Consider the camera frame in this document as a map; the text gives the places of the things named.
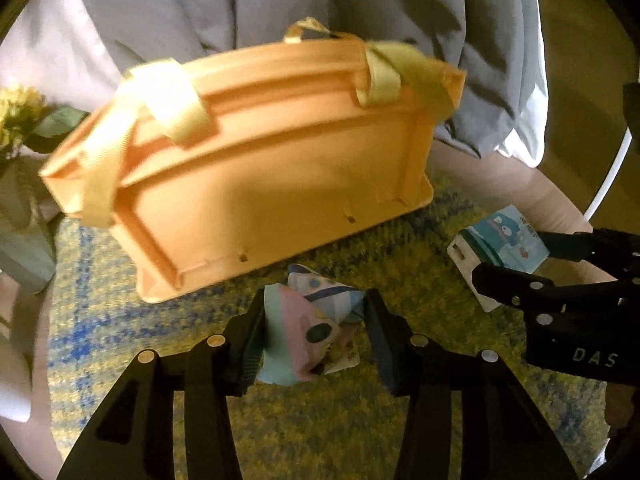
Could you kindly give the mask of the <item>person's right hand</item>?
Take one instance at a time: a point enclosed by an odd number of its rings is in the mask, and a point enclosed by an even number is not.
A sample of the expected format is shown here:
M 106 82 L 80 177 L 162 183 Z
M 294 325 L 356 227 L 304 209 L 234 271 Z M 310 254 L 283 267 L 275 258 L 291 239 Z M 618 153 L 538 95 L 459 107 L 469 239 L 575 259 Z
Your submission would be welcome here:
M 634 414 L 634 394 L 637 388 L 609 382 L 605 389 L 604 417 L 608 424 L 608 437 L 614 437 L 626 428 Z

